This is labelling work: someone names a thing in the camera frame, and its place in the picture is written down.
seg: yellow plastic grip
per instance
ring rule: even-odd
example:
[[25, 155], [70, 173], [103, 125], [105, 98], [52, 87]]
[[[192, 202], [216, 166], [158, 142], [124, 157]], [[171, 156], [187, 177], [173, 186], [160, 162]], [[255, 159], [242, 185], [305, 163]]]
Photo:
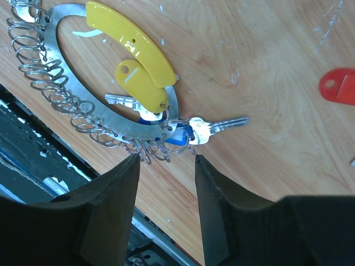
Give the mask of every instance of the yellow plastic grip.
[[169, 107], [164, 88], [154, 86], [148, 73], [135, 60], [124, 60], [116, 68], [117, 82], [150, 112], [164, 112]]
[[148, 72], [157, 88], [176, 83], [175, 73], [163, 53], [132, 21], [95, 1], [88, 1], [86, 9], [88, 26], [99, 29], [126, 47]]

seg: red key tag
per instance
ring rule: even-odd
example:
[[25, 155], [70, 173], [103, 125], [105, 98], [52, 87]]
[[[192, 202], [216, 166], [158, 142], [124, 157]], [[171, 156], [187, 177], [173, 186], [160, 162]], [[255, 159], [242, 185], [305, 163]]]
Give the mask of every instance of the red key tag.
[[338, 68], [322, 77], [319, 92], [335, 103], [355, 105], [355, 69]]

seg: wooden table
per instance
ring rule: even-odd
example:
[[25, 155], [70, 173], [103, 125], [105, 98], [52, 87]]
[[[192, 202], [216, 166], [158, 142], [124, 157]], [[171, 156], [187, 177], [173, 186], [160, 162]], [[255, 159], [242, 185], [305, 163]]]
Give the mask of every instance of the wooden table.
[[[49, 8], [73, 1], [43, 2]], [[196, 148], [222, 173], [271, 200], [355, 191], [355, 168], [349, 165], [355, 156], [355, 107], [325, 101], [317, 87], [333, 68], [355, 67], [354, 1], [101, 2], [159, 44], [180, 75], [182, 119], [250, 117], [247, 127], [221, 132]], [[123, 149], [106, 149], [74, 132], [69, 117], [30, 89], [7, 36], [6, 1], [0, 16], [0, 82], [98, 172], [125, 158]], [[82, 38], [74, 30], [90, 28], [79, 17], [59, 27], [62, 50], [76, 74], [101, 99], [123, 93], [114, 70], [130, 54], [106, 35]], [[191, 154], [173, 155], [171, 163], [143, 163], [136, 206], [203, 264]]]

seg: yellow key tag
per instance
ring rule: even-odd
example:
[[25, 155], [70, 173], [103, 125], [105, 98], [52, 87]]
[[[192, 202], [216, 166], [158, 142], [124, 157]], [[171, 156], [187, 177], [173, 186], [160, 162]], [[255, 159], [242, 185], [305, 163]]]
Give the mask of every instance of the yellow key tag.
[[144, 67], [157, 88], [176, 83], [175, 73], [164, 54], [132, 21], [95, 1], [87, 1], [86, 10], [88, 26], [99, 29], [125, 47]]
[[124, 60], [116, 68], [116, 81], [150, 112], [164, 112], [169, 107], [164, 88], [157, 88], [141, 64]]

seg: tag hole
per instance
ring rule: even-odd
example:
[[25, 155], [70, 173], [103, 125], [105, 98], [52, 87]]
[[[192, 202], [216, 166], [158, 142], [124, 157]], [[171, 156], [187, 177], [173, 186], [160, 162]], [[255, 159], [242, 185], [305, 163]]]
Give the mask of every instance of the tag hole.
[[128, 66], [124, 65], [124, 66], [121, 67], [121, 72], [122, 72], [123, 74], [127, 74], [128, 71], [129, 71]]
[[328, 80], [328, 81], [326, 82], [325, 87], [326, 87], [327, 89], [332, 89], [332, 88], [334, 87], [334, 85], [335, 85], [335, 80], [330, 79], [330, 80]]

